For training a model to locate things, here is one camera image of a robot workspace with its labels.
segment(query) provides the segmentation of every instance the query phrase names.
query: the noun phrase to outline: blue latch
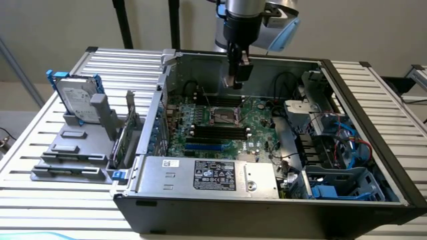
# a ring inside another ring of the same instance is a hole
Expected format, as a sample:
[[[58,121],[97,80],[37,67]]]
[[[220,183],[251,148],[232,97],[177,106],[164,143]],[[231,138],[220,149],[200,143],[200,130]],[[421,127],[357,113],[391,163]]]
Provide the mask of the blue latch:
[[[341,122],[333,122],[335,125],[340,126],[341,128],[347,129],[351,132],[352,136],[356,136],[356,129],[351,128],[347,124],[341,123]]]
[[[110,179],[118,183],[126,182],[126,173],[124,171],[113,171]]]
[[[365,201],[369,200],[371,193],[361,193],[359,196],[339,196],[335,190],[335,186],[316,185],[311,188],[312,197],[319,200],[353,200]]]
[[[68,77],[69,77],[69,72],[57,71],[57,72],[53,74],[53,77],[56,77],[56,78],[68,78]]]

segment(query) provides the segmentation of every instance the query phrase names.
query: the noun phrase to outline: black pole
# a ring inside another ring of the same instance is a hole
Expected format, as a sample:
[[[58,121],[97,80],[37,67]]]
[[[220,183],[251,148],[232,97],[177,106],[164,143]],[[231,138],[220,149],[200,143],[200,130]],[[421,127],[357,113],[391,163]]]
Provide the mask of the black pole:
[[[181,49],[180,40],[180,0],[168,0],[168,21],[172,49]]]
[[[112,0],[112,5],[114,8],[114,13],[117,14],[117,20],[118,20],[124,48],[133,49],[125,1],[124,0]]]

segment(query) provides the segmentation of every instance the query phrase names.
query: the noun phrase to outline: black cable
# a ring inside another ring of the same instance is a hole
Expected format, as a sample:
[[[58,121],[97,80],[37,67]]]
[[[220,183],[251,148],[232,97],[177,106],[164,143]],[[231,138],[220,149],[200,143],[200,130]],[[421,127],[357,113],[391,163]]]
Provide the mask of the black cable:
[[[285,155],[285,156],[276,156],[275,154],[273,154],[273,149],[275,149],[275,146],[277,145],[277,143],[279,143],[279,141],[275,143],[275,145],[272,146],[272,148],[269,149],[269,155],[273,157],[273,158],[276,158],[276,159],[280,159],[280,160],[283,160],[283,159],[285,159],[285,158],[288,158],[288,157],[291,157],[291,156],[293,156],[293,155],[296,155],[296,154],[305,154],[304,152],[293,152],[292,154],[289,154],[289,155]]]
[[[291,75],[291,76],[293,77],[293,80],[295,80],[295,82],[296,82],[296,85],[299,84],[299,80],[297,80],[299,78],[295,76],[295,74],[293,74],[292,72],[289,72],[289,71],[283,71],[283,72],[280,72],[280,73],[273,77],[272,100],[276,100],[276,85],[277,85],[277,80],[279,80],[279,78],[280,78],[281,75]],[[288,85],[285,84],[285,81],[287,81],[287,79],[284,79],[283,84],[285,85],[287,92],[288,92],[288,94],[289,94],[289,88],[288,88]]]
[[[16,141],[16,138],[12,136],[12,134],[9,133],[9,131],[5,130],[2,127],[0,127],[0,129],[1,129],[2,131],[5,131],[6,135],[9,135],[9,137]]]
[[[196,86],[199,86],[199,83],[197,83],[196,80],[188,80],[188,81],[185,81],[184,86],[181,87],[181,94],[180,94],[181,96],[185,95],[185,88],[187,88],[187,85],[188,85],[189,83],[193,83]]]
[[[207,0],[209,3],[213,3],[216,4],[216,0]]]
[[[333,139],[336,139],[337,141],[339,141],[339,143],[341,143],[343,145],[344,145],[344,147],[347,148],[347,150],[351,150],[351,146],[349,146],[349,144],[348,144],[348,139],[343,139],[343,138],[340,138],[339,136],[335,136],[335,135],[331,135],[331,137],[333,138]]]
[[[276,108],[280,108],[280,109],[284,110],[283,114],[280,114],[280,112],[279,112],[277,117],[283,117],[284,118],[285,123],[287,123],[288,127],[291,128],[292,133],[295,134],[295,137],[299,138],[299,133],[296,132],[295,127],[292,126],[292,123],[289,121],[289,117],[288,117],[288,114],[287,114],[287,110],[285,110],[285,108],[283,106],[273,106],[271,108],[271,117],[273,117],[273,111],[275,111]]]

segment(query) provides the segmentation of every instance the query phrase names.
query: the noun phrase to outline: blue plastic clip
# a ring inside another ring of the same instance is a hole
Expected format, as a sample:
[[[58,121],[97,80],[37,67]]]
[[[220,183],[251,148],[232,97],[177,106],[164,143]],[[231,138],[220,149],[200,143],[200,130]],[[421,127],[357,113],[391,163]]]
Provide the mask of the blue plastic clip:
[[[351,132],[351,135],[355,136],[356,135],[356,129],[351,128],[347,124],[344,123],[339,123],[337,121],[333,122],[335,125],[340,126],[341,128],[347,129]]]
[[[359,196],[339,196],[335,190],[335,186],[329,185],[316,185],[311,188],[312,196],[315,199],[320,200],[352,200],[352,201],[365,201],[369,200],[371,193],[361,193]]]
[[[110,179],[118,183],[126,182],[126,173],[124,171],[113,171]]]
[[[94,79],[94,82],[96,82],[97,93],[98,94],[104,94],[105,90],[104,90],[104,86],[102,86],[102,80],[101,80],[101,77],[100,77],[100,75],[97,73],[93,75],[93,79]]]
[[[54,74],[53,74],[53,77],[56,78],[68,78],[69,77],[69,72],[65,72],[65,71],[57,71]]]

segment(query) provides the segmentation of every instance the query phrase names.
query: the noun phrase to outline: red cable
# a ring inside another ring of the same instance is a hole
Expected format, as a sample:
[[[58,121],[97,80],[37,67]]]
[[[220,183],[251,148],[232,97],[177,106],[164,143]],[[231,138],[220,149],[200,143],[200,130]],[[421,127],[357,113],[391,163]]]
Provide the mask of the red cable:
[[[367,141],[361,140],[361,139],[357,139],[357,140],[349,139],[349,141],[352,141],[355,143],[360,143],[360,144],[367,146],[367,149],[368,149],[368,160],[369,160],[372,158],[372,146],[371,146],[371,144]]]

